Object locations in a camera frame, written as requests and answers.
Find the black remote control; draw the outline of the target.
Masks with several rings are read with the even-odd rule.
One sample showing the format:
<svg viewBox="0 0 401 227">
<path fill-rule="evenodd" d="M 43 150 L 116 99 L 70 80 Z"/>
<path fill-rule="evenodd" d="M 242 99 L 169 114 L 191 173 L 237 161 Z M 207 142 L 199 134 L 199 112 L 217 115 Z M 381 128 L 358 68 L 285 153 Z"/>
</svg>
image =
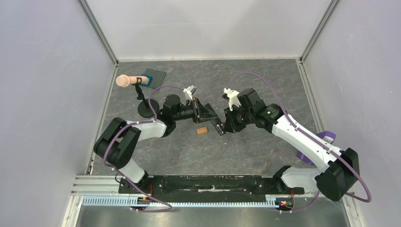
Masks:
<svg viewBox="0 0 401 227">
<path fill-rule="evenodd" d="M 224 124 L 222 123 L 219 117 L 211 119 L 210 122 L 212 123 L 212 125 L 214 126 L 214 128 L 216 129 L 216 131 L 220 136 L 223 136 L 226 133 L 224 131 Z"/>
</svg>

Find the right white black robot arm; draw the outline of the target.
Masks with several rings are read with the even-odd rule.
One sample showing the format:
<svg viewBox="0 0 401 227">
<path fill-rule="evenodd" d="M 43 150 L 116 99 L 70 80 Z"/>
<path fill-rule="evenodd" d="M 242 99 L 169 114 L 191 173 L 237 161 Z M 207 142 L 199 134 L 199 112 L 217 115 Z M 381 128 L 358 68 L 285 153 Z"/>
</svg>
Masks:
<svg viewBox="0 0 401 227">
<path fill-rule="evenodd" d="M 273 180 L 277 192 L 309 187 L 318 189 L 332 201 L 339 201 L 357 182 L 359 158 L 353 149 L 340 149 L 325 142 L 295 121 L 278 104 L 266 105 L 252 88 L 242 92 L 225 88 L 223 98 L 229 104 L 224 110 L 225 132 L 237 133 L 254 124 L 288 142 L 316 166 L 316 170 L 311 171 L 288 167 Z"/>
</svg>

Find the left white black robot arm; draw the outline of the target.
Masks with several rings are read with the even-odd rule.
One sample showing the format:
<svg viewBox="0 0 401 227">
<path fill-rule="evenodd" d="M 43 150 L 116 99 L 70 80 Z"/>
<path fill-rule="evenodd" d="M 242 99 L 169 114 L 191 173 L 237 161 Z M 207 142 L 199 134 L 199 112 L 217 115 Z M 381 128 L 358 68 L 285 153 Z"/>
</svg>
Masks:
<svg viewBox="0 0 401 227">
<path fill-rule="evenodd" d="M 184 105 L 179 96 L 168 95 L 157 114 L 156 120 L 141 122 L 114 118 L 93 148 L 96 155 L 131 181 L 130 187 L 137 193 L 148 188 L 147 172 L 132 157 L 139 141 L 166 137 L 176 128 L 177 121 L 186 119 L 192 119 L 194 123 L 210 121 L 221 129 L 221 120 L 211 105 L 203 105 L 196 97 Z"/>
</svg>

